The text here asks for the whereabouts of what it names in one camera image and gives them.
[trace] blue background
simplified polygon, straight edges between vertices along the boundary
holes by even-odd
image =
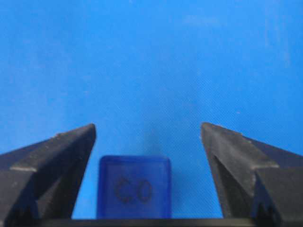
[[[0,0],[0,152],[93,122],[103,155],[166,155],[174,218],[221,217],[200,124],[303,154],[303,1]]]

